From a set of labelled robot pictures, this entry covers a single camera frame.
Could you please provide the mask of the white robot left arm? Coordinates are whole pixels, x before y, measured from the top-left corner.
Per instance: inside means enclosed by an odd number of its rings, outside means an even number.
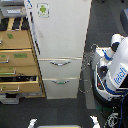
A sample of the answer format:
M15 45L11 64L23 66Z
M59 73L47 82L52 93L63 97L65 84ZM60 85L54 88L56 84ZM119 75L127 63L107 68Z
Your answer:
M38 119L31 119L29 122L28 128L34 128L35 123L37 122Z

